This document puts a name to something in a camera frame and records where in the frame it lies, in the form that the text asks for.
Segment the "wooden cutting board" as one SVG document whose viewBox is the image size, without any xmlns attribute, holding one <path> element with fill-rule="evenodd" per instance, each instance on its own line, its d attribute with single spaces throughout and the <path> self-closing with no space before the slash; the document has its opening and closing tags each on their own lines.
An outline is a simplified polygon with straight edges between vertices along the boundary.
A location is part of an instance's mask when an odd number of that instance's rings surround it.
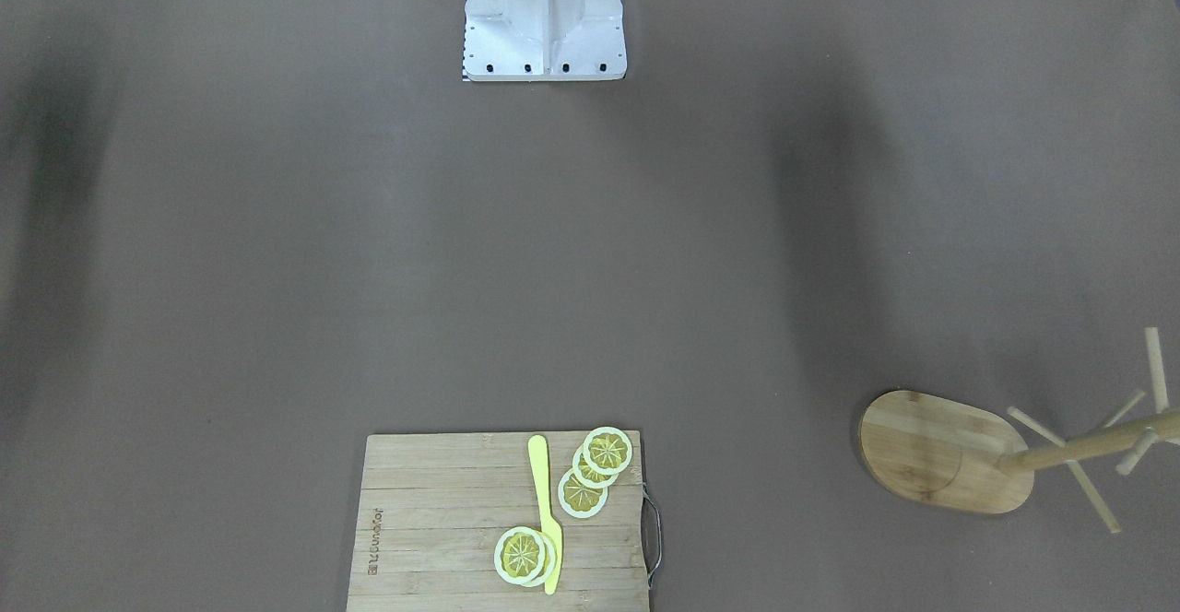
<svg viewBox="0 0 1180 612">
<path fill-rule="evenodd" d="M 349 611 L 645 611 L 660 562 L 660 524 L 645 520 L 640 432 L 601 511 L 560 507 L 560 479 L 585 429 L 545 432 L 549 511 L 563 528 L 555 585 L 506 583 L 493 557 L 502 534 L 543 532 L 527 458 L 531 432 L 374 434 L 366 440 Z"/>
</svg>

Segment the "lemon slice under knife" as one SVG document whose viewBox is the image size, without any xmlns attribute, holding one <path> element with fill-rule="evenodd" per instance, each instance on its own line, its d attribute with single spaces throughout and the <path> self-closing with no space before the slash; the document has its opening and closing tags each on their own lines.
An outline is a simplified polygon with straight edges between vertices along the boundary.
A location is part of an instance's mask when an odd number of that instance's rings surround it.
<svg viewBox="0 0 1180 612">
<path fill-rule="evenodd" d="M 538 535 L 540 537 L 542 540 L 544 561 L 542 565 L 542 570 L 535 578 L 527 580 L 527 583 L 522 583 L 522 586 L 526 588 L 535 588 L 544 585 L 544 583 L 548 583 L 549 575 L 553 573 L 557 565 L 558 550 L 555 542 L 551 540 L 551 537 L 548 537 L 548 534 L 544 533 L 539 533 Z"/>
</svg>

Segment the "lemon slice front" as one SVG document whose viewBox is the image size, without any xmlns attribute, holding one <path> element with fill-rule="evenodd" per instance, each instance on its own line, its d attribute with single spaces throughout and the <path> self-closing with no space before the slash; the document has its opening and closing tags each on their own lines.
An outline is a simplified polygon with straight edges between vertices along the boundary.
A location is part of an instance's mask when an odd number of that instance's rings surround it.
<svg viewBox="0 0 1180 612">
<path fill-rule="evenodd" d="M 540 532 L 527 525 L 517 525 L 502 533 L 493 550 L 493 567 L 510 585 L 535 578 L 544 561 Z"/>
</svg>

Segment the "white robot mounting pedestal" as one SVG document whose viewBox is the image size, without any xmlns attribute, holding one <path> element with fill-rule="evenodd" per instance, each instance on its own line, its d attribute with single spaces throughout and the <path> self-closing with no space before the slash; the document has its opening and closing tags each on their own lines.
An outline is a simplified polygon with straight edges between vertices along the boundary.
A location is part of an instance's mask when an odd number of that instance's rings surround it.
<svg viewBox="0 0 1180 612">
<path fill-rule="evenodd" d="M 465 0 L 461 75 L 471 83 L 620 80 L 622 0 Z"/>
</svg>

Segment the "wooden cup rack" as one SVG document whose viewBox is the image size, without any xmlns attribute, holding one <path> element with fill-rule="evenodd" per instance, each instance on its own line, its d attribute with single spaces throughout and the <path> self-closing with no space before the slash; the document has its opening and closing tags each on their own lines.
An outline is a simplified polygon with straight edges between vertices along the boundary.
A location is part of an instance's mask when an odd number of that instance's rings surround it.
<svg viewBox="0 0 1180 612">
<path fill-rule="evenodd" d="M 999 515 L 1032 494 L 1036 472 L 1066 466 L 1112 534 L 1121 524 L 1083 462 L 1120 455 L 1115 470 L 1128 478 L 1156 445 L 1179 441 L 1179 410 L 1169 399 L 1156 327 L 1145 329 L 1154 410 L 1127 415 L 1147 396 L 1135 390 L 1092 432 L 1066 437 L 1008 407 L 1007 416 L 914 390 L 872 399 L 856 425 L 856 445 L 868 474 L 890 493 L 920 504 Z"/>
</svg>

